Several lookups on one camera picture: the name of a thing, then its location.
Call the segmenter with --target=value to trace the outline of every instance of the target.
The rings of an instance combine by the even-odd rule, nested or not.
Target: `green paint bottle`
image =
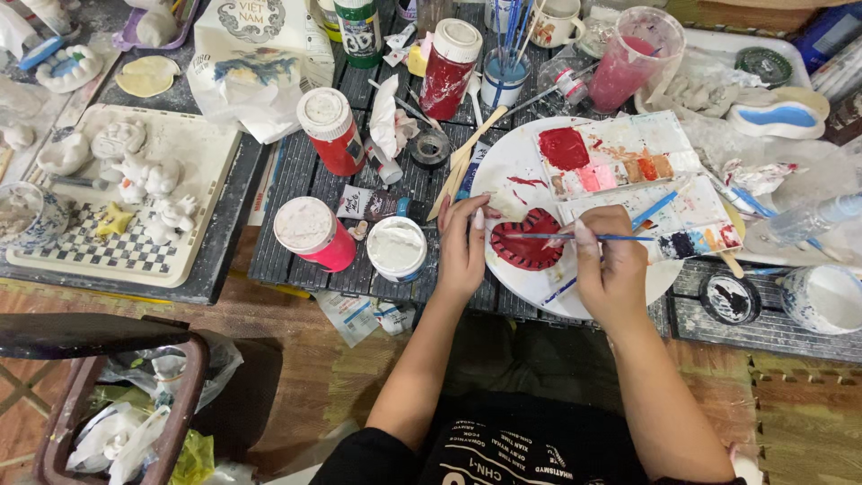
[[[380,15],[374,0],[335,0],[335,13],[347,62],[371,69],[383,60]]]

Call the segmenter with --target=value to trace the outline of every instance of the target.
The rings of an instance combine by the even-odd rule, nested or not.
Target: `black shirt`
[[[478,393],[440,399],[418,454],[384,431],[365,428],[338,445],[311,483],[630,485],[649,480],[623,417],[526,394]],[[685,482],[665,478],[657,483]],[[745,480],[726,485],[745,485]]]

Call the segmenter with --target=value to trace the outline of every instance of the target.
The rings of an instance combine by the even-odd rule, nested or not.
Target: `person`
[[[589,210],[563,230],[575,235],[577,290],[607,334],[625,418],[526,394],[438,406],[456,325],[484,278],[489,198],[444,201],[434,293],[365,429],[336,447],[312,483],[745,485],[647,316],[646,249],[619,240],[599,247],[595,234],[631,236],[620,205]]]

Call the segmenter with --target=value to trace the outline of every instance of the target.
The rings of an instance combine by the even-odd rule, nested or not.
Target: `heart-shaped figurine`
[[[490,233],[490,246],[508,264],[527,271],[541,271],[557,264],[563,248],[542,248],[547,239],[506,237],[509,234],[552,234],[559,230],[557,219],[536,207],[520,223],[500,223]]]

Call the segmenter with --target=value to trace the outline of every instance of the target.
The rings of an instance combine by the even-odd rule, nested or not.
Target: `white round plate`
[[[534,207],[545,209],[559,221],[557,203],[551,198],[551,192],[545,186],[524,185],[509,180],[509,177],[524,180],[541,179],[548,183],[535,147],[535,135],[546,129],[584,123],[593,123],[593,120],[580,117],[544,118],[513,129],[491,147],[479,164],[471,195],[493,192],[490,206],[503,213],[502,219],[488,221],[485,238],[485,261],[497,279],[512,293],[544,312],[566,318],[592,319],[581,303],[576,286],[567,289],[546,305],[541,304],[578,274],[578,261],[573,243],[566,244],[563,257],[556,265],[541,271],[516,268],[500,258],[490,246],[490,230],[494,225],[508,221],[522,221],[527,211]],[[650,266],[646,271],[646,302],[653,303],[664,294],[682,268],[682,261],[663,261]]]

